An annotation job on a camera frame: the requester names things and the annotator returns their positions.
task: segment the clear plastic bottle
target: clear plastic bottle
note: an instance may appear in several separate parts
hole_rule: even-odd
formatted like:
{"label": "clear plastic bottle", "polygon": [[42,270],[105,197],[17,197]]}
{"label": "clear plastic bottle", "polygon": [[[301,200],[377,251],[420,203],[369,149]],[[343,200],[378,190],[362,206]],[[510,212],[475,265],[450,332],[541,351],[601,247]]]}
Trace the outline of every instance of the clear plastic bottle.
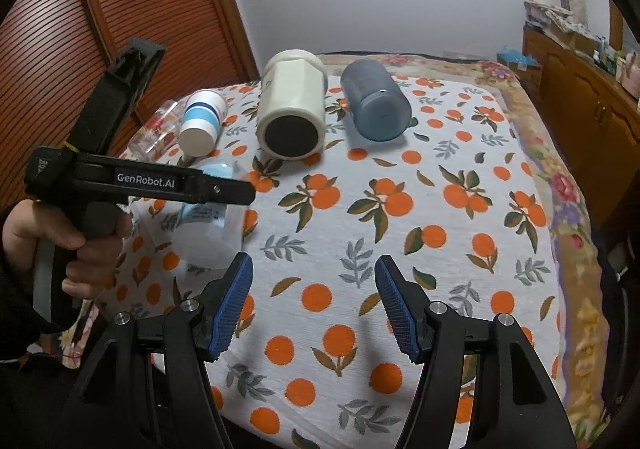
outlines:
{"label": "clear plastic bottle", "polygon": [[187,97],[168,100],[145,122],[129,140],[129,150],[133,158],[143,162],[155,162],[175,144],[180,131],[180,121],[184,114]]}
{"label": "clear plastic bottle", "polygon": [[409,126],[411,103],[379,62],[361,59],[349,64],[340,85],[353,124],[364,138],[387,142]]}
{"label": "clear plastic bottle", "polygon": [[[207,159],[194,166],[221,178],[240,179],[238,164]],[[175,223],[172,247],[180,259],[203,269],[227,269],[242,249],[246,206],[219,203],[183,204]]]}

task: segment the blue-gray plastic bottle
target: blue-gray plastic bottle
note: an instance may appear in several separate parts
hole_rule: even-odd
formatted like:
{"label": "blue-gray plastic bottle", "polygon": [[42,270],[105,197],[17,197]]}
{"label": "blue-gray plastic bottle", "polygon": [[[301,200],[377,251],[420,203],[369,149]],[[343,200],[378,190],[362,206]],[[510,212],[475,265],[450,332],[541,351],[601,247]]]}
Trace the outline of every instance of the blue-gray plastic bottle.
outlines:
{"label": "blue-gray plastic bottle", "polygon": [[409,126],[411,103],[379,62],[361,59],[349,64],[340,85],[353,124],[364,138],[387,142]]}

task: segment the bedspread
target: bedspread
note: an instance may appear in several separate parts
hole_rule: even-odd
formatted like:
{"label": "bedspread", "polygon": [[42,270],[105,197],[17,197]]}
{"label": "bedspread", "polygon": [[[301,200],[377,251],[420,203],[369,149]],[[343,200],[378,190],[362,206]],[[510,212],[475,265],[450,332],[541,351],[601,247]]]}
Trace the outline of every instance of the bedspread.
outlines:
{"label": "bedspread", "polygon": [[[300,162],[260,155],[255,84],[220,90],[230,116],[212,156],[238,161],[258,191],[244,231],[254,284],[230,350],[207,365],[222,414],[281,447],[392,447],[420,367],[399,352],[372,278],[390,254],[462,315],[513,313],[587,443],[602,428],[600,269],[584,200],[537,112],[500,64],[375,58],[395,71],[412,127],[390,143],[359,137],[332,76],[324,151]],[[353,60],[324,58],[334,75]],[[174,147],[161,161],[180,159]],[[162,313],[218,277],[172,252],[178,208],[132,203],[134,233],[100,298],[108,313]],[[474,372],[468,357],[452,447]]]}

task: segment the gripper handle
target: gripper handle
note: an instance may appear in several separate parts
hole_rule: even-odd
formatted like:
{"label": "gripper handle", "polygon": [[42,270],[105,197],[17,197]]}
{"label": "gripper handle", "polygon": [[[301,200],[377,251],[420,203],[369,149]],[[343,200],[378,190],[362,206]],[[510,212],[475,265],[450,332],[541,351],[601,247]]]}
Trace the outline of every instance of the gripper handle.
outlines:
{"label": "gripper handle", "polygon": [[[112,235],[122,210],[110,202],[89,202],[62,209],[74,226],[89,239]],[[33,269],[33,309],[48,323],[49,331],[63,332],[76,322],[82,300],[62,291],[66,266],[76,259],[76,251],[68,251],[50,239],[38,241]]]}

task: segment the label on bottle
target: label on bottle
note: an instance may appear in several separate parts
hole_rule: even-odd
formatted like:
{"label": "label on bottle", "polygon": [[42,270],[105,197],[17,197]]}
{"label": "label on bottle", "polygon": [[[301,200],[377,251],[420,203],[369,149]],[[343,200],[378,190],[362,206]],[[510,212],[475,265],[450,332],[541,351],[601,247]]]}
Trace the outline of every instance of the label on bottle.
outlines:
{"label": "label on bottle", "polygon": [[220,227],[225,226],[226,204],[185,204],[180,209],[176,228],[187,223],[212,223]]}

